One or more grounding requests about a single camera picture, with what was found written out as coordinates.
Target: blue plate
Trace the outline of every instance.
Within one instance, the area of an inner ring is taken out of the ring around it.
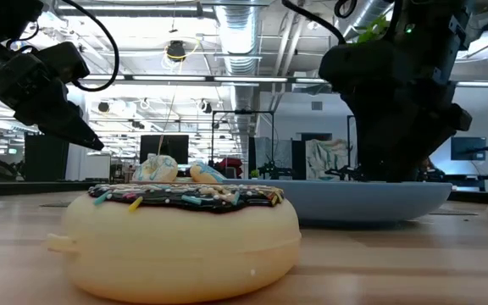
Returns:
[[[415,219],[442,205],[449,183],[363,183],[304,180],[225,180],[284,190],[301,223],[386,223]]]

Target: desk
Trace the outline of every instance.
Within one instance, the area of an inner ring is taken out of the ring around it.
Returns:
[[[42,245],[60,233],[64,209],[39,204],[80,193],[0,197],[0,305],[118,304],[75,289]],[[488,304],[485,207],[448,203],[479,216],[426,216],[391,230],[302,230],[300,263],[285,278],[215,304]]]

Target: ceiling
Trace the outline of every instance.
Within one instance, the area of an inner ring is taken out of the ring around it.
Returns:
[[[82,5],[104,5],[116,9],[105,9],[97,17],[108,28],[118,43],[121,57],[119,73],[121,75],[225,75],[224,57],[227,53],[219,37],[219,22],[208,16],[215,14],[216,6],[202,1],[204,18],[180,17],[183,10],[194,9],[196,3],[162,1],[77,1]],[[326,20],[333,20],[334,0],[316,0],[306,2],[306,8],[319,14]],[[156,6],[148,10],[145,5]],[[276,59],[279,54],[282,32],[292,28],[292,34],[298,25],[295,19],[287,25],[288,10],[275,1],[260,8],[258,50],[255,56],[259,75],[274,74]],[[58,15],[55,10],[48,11],[38,20],[40,33],[27,43],[36,47],[50,47],[63,41],[73,42],[83,50],[82,55],[88,67],[95,75],[109,75],[114,68],[114,53],[107,37],[90,19],[72,10],[64,10],[65,15]],[[476,2],[476,12],[488,14],[488,0]],[[313,26],[307,21],[298,39],[294,56],[288,66],[288,74],[308,72],[315,77],[323,54],[336,44],[336,39],[322,27]],[[30,35],[35,29],[31,26],[23,36]],[[165,48],[171,41],[182,41],[188,54],[181,64],[171,63],[166,57]],[[284,52],[287,59],[289,43]],[[488,80],[487,58],[467,60],[456,64],[452,78],[454,80]],[[91,127],[100,131],[108,150],[120,155],[133,156],[138,145],[138,136],[144,133],[185,132],[195,141],[196,133],[201,139],[192,145],[193,156],[206,158],[210,144],[211,114],[205,114],[202,103],[210,103],[214,110],[232,110],[235,107],[230,86],[154,86],[154,85],[115,85],[98,93],[85,93],[89,105]],[[248,101],[250,108],[269,110],[272,92],[261,88],[257,101]],[[312,110],[311,102],[322,102],[323,110]],[[109,103],[108,112],[99,110],[100,103]],[[281,98],[277,115],[282,116],[331,116],[347,115],[349,111],[337,95],[285,92]],[[0,129],[20,132],[32,127],[12,121],[13,112],[0,103]],[[220,124],[216,134],[216,154],[220,157],[232,155],[246,158],[247,150],[242,147],[241,136],[236,134],[234,115],[224,118],[227,123]],[[136,128],[128,119],[141,121],[144,128]],[[254,118],[249,118],[250,130],[253,131]]]

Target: wooden table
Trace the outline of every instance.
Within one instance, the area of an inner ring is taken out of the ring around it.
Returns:
[[[77,193],[0,197],[0,305],[116,304],[64,278],[46,251]],[[426,216],[390,230],[302,230],[300,263],[256,293],[216,304],[488,304],[484,205],[448,203],[479,216]]]

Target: light blue bowl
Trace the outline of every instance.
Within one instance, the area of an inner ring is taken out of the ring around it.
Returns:
[[[301,224],[377,224],[415,219],[438,209],[452,190],[449,183],[432,182],[225,180],[224,183],[283,189]]]

